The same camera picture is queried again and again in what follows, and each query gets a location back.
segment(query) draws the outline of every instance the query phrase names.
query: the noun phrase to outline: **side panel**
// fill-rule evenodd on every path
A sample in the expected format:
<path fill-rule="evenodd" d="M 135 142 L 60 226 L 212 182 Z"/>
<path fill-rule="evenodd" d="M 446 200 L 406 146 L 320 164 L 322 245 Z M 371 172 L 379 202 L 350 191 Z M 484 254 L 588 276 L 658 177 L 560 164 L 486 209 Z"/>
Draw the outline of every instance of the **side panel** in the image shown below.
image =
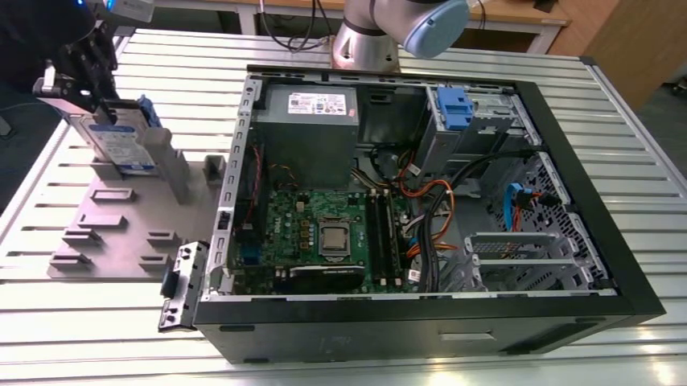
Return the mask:
<path fill-rule="evenodd" d="M 229 362 L 265 363 L 544 352 L 608 324 L 603 318 L 494 318 L 203 325 L 199 329 Z"/>

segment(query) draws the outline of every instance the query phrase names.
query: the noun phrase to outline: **blue tab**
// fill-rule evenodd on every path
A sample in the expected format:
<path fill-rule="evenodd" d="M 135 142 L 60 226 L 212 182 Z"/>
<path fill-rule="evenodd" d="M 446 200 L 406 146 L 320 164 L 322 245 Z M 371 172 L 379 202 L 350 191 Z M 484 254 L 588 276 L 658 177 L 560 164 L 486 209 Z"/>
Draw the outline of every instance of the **blue tab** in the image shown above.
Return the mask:
<path fill-rule="evenodd" d="M 447 130 L 466 130 L 472 122 L 474 105 L 462 88 L 438 88 L 439 110 L 446 118 Z"/>
<path fill-rule="evenodd" d="M 163 127 L 160 117 L 155 112 L 155 106 L 152 105 L 152 101 L 148 98 L 145 98 L 145 95 L 141 95 L 139 98 L 139 106 L 145 111 L 145 114 L 148 116 L 148 126 Z"/>

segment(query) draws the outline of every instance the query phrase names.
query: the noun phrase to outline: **metal workbench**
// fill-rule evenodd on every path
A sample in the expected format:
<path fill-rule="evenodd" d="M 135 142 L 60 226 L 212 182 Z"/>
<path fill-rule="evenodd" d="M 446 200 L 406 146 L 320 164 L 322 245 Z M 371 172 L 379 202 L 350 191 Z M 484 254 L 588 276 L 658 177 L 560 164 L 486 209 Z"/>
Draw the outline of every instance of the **metal workbench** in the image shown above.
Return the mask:
<path fill-rule="evenodd" d="M 117 43 L 120 95 L 144 92 L 156 102 L 188 160 L 228 152 L 247 64 L 328 64 L 324 49 L 291 55 L 253 36 L 136 31 Z M 402 55 L 402 67 L 540 85 L 668 314 L 546 355 L 233 366 L 199 333 L 157 334 L 157 283 L 61 282 L 47 275 L 93 178 L 92 152 L 60 125 L 0 219 L 0 380 L 687 384 L 687 186 L 602 73 L 576 58 L 466 50 L 434 60 Z"/>

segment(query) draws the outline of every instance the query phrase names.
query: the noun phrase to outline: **chip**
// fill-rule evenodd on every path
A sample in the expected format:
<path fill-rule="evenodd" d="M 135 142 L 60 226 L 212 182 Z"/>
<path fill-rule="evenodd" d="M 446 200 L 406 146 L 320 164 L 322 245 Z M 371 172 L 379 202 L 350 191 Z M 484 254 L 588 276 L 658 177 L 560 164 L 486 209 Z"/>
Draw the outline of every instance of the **chip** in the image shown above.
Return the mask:
<path fill-rule="evenodd" d="M 322 247 L 324 249 L 346 248 L 346 229 L 324 228 L 322 234 Z"/>
<path fill-rule="evenodd" d="M 350 223 L 343 221 L 320 221 L 319 253 L 327 261 L 338 262 L 351 256 Z"/>

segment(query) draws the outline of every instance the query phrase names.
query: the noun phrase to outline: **wooden table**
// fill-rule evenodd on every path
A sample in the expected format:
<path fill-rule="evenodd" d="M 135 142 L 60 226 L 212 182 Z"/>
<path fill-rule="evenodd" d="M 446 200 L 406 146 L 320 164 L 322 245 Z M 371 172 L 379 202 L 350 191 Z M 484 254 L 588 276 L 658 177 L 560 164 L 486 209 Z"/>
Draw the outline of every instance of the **wooden table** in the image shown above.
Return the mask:
<path fill-rule="evenodd" d="M 556 5 L 551 13 L 532 8 L 532 1 L 524 0 L 483 0 L 487 10 L 486 30 L 524 32 L 536 35 L 528 53 L 546 54 L 560 28 L 570 24 L 570 18 Z M 268 14 L 296 16 L 311 15 L 311 0 L 265 0 Z M 322 0 L 327 17 L 344 17 L 346 0 Z M 259 0 L 156 0 L 156 6 L 189 8 L 197 10 L 232 11 L 239 14 L 241 33 L 256 35 L 256 15 L 260 13 Z M 479 29 L 482 8 L 474 6 L 470 12 L 468 28 Z"/>

